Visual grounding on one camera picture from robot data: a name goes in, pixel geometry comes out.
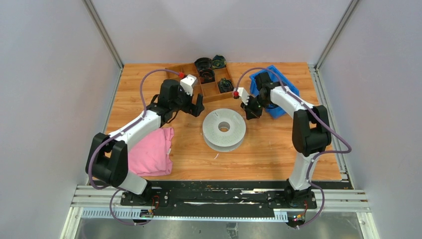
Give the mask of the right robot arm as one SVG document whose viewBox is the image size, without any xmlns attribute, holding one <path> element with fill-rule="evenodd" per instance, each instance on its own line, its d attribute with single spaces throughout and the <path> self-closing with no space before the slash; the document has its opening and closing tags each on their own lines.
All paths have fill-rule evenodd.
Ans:
<svg viewBox="0 0 422 239">
<path fill-rule="evenodd" d="M 279 106 L 292 118 L 292 143 L 297 157 L 283 198 L 288 206 L 296 208 L 312 198 L 311 182 L 318 154 L 331 143 L 327 109 L 302 100 L 281 79 L 273 82 L 267 72 L 258 74 L 255 82 L 257 96 L 240 86 L 236 86 L 233 96 L 241 98 L 247 120 L 259 118 L 270 105 Z"/>
</svg>

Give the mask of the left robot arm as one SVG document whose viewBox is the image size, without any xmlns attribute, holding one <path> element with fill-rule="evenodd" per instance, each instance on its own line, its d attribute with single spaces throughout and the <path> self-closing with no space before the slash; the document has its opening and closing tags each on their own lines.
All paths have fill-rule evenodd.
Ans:
<svg viewBox="0 0 422 239">
<path fill-rule="evenodd" d="M 170 123 L 178 112 L 198 117 L 204 110 L 203 96 L 198 94 L 193 102 L 197 78 L 187 75 L 181 80 L 166 79 L 160 92 L 130 123 L 111 134 L 97 133 L 93 137 L 85 171 L 92 180 L 96 178 L 106 186 L 129 193 L 141 206 L 152 199 L 152 183 L 128 167 L 129 151 L 149 133 Z"/>
</svg>

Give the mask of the grey perforated cable spool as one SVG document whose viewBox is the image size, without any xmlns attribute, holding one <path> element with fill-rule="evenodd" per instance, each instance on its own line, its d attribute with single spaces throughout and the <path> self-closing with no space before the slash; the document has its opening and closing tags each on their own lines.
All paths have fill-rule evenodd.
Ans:
<svg viewBox="0 0 422 239">
<path fill-rule="evenodd" d="M 204 140 L 211 149 L 230 152 L 242 144 L 246 135 L 246 123 L 234 110 L 217 109 L 205 117 L 202 131 Z"/>
</svg>

